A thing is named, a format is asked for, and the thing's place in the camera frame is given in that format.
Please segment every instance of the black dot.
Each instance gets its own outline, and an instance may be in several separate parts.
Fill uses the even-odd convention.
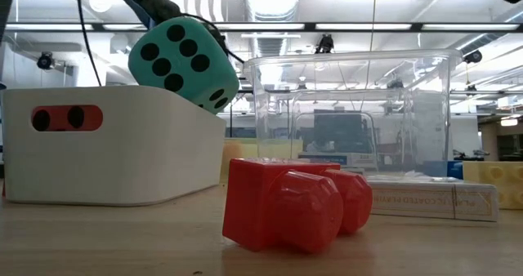
[[[156,76],[165,76],[171,72],[171,62],[168,59],[157,59],[153,63],[153,73]]]
[[[209,97],[209,100],[210,100],[210,101],[217,100],[218,97],[220,97],[220,96],[223,94],[223,92],[225,92],[223,89],[219,89],[219,90],[217,90],[216,92],[214,92],[214,93],[212,94],[211,97]]]
[[[33,128],[36,129],[36,131],[47,130],[49,128],[50,123],[51,123],[51,116],[44,109],[40,109],[33,116]]]
[[[218,109],[219,107],[223,106],[228,100],[229,99],[226,97],[222,98],[214,105],[214,109]]]
[[[210,64],[211,61],[206,55],[197,55],[190,61],[190,67],[196,72],[205,71]]]
[[[182,56],[194,56],[198,51],[198,44],[192,39],[186,39],[180,43],[180,53]]]
[[[144,60],[154,60],[160,54],[160,49],[154,43],[147,43],[141,47],[140,55]]]
[[[183,87],[183,77],[176,73],[170,74],[163,81],[163,86],[172,92],[179,91]]]
[[[172,42],[179,42],[186,35],[186,30],[180,25],[176,24],[167,30],[167,38]]]
[[[83,109],[77,105],[69,109],[69,112],[67,113],[67,121],[69,121],[69,124],[76,129],[83,125],[84,118],[85,114],[83,113]]]

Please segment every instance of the red plastic toy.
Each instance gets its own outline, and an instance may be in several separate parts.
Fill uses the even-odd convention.
[[[363,176],[330,162],[233,159],[223,235],[252,251],[292,245],[320,252],[369,218],[372,190]]]

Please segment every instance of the transparent bin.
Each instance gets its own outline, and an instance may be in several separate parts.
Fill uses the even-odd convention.
[[[455,50],[250,60],[260,157],[322,158],[367,175],[447,176]]]

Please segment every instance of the black cable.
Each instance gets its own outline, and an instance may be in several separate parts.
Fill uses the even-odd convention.
[[[213,27],[217,32],[220,32],[219,28],[213,24],[211,21],[209,20],[206,20],[204,18],[202,18],[201,16],[197,16],[197,15],[191,15],[191,14],[187,14],[187,13],[183,13],[181,14],[182,16],[188,16],[188,17],[191,17],[191,18],[195,18],[195,19],[198,19],[198,20],[201,20],[203,21],[204,23],[207,23],[209,24],[211,27]],[[226,48],[226,53],[229,54],[230,56],[234,57],[238,62],[240,63],[245,63],[244,60],[242,60],[239,56],[235,55],[234,52],[230,51],[228,48]]]
[[[92,57],[91,47],[89,46],[89,39],[87,39],[85,21],[83,20],[82,0],[77,0],[77,2],[78,2],[78,14],[80,15],[80,25],[82,26],[83,41],[85,42],[85,47],[87,48],[87,54],[89,55],[89,60],[91,60],[92,69],[95,70],[95,75],[96,75],[96,80],[98,81],[98,86],[101,87],[100,76],[98,76],[98,70],[96,69],[95,60]]]

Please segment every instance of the table surface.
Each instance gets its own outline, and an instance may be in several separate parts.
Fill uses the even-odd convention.
[[[221,236],[226,188],[148,207],[0,203],[0,274],[521,275],[523,211],[499,223],[371,216],[319,255]]]

